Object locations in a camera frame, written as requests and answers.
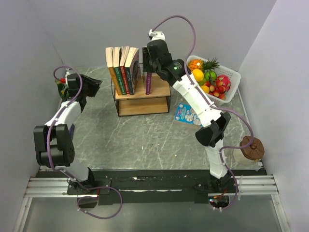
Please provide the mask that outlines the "purple 117-Storey Treehouse book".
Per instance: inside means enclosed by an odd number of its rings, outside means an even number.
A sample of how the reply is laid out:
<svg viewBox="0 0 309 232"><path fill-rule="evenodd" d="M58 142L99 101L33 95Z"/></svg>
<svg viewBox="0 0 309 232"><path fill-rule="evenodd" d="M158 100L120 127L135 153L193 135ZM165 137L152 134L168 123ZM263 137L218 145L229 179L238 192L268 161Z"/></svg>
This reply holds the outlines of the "purple 117-Storey Treehouse book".
<svg viewBox="0 0 309 232"><path fill-rule="evenodd" d="M152 73L147 72L145 75L145 94L151 94L151 84L152 84Z"/></svg>

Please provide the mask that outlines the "red 13-Storey Treehouse book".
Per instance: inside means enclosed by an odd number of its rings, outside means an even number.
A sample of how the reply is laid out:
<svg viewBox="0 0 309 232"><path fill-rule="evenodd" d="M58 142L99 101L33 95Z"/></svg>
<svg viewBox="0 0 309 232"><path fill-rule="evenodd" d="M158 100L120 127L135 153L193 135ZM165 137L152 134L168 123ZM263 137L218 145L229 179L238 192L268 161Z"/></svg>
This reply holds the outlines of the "red 13-Storey Treehouse book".
<svg viewBox="0 0 309 232"><path fill-rule="evenodd" d="M126 94L130 93L128 81L127 81L127 75L126 75L126 68L125 68L125 63L126 63L126 59L127 59L129 50L130 50L129 46L122 46L121 49L120 49L120 58L119 58L119 67L120 67L124 87L125 87L125 90L126 90Z"/></svg>

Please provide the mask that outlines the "green 104-Storey Treehouse book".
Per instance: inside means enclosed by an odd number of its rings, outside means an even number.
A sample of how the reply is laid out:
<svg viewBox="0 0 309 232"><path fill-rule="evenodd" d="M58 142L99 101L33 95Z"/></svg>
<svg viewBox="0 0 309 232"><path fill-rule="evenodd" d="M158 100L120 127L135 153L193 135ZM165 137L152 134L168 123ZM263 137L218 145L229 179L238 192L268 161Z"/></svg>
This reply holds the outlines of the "green 104-Storey Treehouse book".
<svg viewBox="0 0 309 232"><path fill-rule="evenodd" d="M124 85L123 77L120 70L120 58L121 58L122 47L113 48L113 68L118 81L121 95L126 95L126 88Z"/></svg>

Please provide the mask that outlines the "orange Treehouse book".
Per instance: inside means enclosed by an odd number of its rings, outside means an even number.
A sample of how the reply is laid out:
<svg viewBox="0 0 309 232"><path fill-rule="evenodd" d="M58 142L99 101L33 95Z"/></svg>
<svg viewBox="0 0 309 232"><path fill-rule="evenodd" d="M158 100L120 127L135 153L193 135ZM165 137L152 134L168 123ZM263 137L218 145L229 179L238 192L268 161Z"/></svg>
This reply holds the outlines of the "orange Treehouse book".
<svg viewBox="0 0 309 232"><path fill-rule="evenodd" d="M118 95L122 95L122 92L121 92L121 89L120 89L120 86L119 86L119 83L118 83L118 79L116 77L116 74L115 74L115 71L114 71L114 68L113 68L113 47L105 48L105 54L106 54L107 67L108 67L108 70L110 72L112 82L115 86L115 92Z"/></svg>

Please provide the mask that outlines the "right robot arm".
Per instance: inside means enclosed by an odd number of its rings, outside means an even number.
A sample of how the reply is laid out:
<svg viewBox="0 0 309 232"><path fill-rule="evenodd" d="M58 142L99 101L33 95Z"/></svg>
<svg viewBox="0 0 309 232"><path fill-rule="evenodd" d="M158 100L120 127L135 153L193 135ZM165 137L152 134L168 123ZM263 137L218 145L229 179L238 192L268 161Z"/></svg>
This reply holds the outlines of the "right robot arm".
<svg viewBox="0 0 309 232"><path fill-rule="evenodd" d="M164 40L147 43L148 66L169 83L196 112L202 128L196 132L196 139L205 146L210 162L210 174L214 176L211 187L215 192L223 192L228 187L224 177L228 170L225 158L220 154L223 147L224 131L231 119L228 112L217 109L199 86L187 64L181 59L173 59Z"/></svg>

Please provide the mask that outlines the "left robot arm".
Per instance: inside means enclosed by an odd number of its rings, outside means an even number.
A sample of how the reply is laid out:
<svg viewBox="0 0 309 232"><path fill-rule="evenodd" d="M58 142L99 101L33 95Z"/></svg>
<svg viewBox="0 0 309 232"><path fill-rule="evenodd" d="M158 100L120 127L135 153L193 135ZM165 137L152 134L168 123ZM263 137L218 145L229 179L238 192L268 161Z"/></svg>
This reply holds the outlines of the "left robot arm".
<svg viewBox="0 0 309 232"><path fill-rule="evenodd" d="M70 178L70 185L84 194L96 188L90 168L75 158L72 142L74 122L84 110L87 97L94 97L102 81L83 74L72 73L55 79L61 105L57 113L42 126L33 130L36 160L40 166L62 172Z"/></svg>

